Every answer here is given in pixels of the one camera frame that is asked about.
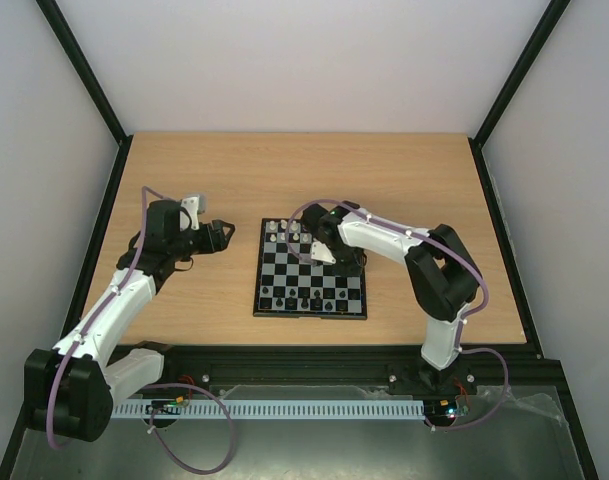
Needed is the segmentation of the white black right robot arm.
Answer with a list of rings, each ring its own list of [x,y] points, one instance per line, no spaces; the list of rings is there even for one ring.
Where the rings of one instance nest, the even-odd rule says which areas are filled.
[[[348,201],[313,200],[292,215],[313,236],[306,260],[332,267],[339,276],[363,273],[368,252],[404,266],[415,299],[427,315],[420,379],[444,390],[455,379],[467,318],[483,310],[489,290],[456,231],[445,224],[413,227],[377,216]]]

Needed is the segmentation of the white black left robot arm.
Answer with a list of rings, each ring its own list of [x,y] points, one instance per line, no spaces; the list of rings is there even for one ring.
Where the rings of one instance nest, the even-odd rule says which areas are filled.
[[[160,292],[177,264],[224,251],[235,232],[229,222],[200,221],[200,196],[145,203],[139,231],[119,258],[111,281],[83,319],[51,349],[34,350],[24,365],[29,428],[57,437],[97,440],[113,409],[162,376],[164,356],[135,348],[110,360],[140,311]]]

